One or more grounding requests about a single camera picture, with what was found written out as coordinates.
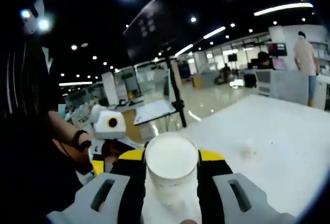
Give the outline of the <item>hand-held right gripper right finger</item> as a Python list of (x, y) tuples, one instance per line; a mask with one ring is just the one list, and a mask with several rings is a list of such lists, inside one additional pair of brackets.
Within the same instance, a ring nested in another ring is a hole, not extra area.
[(197, 196), (202, 223), (295, 223), (295, 217), (271, 207), (267, 194), (218, 153), (199, 150)]

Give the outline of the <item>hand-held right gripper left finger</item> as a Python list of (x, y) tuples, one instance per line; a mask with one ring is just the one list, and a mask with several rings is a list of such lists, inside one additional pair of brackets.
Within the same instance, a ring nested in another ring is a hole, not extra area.
[(73, 204), (47, 215), (49, 223), (143, 223), (144, 149), (131, 150), (110, 173), (100, 173), (76, 194)]

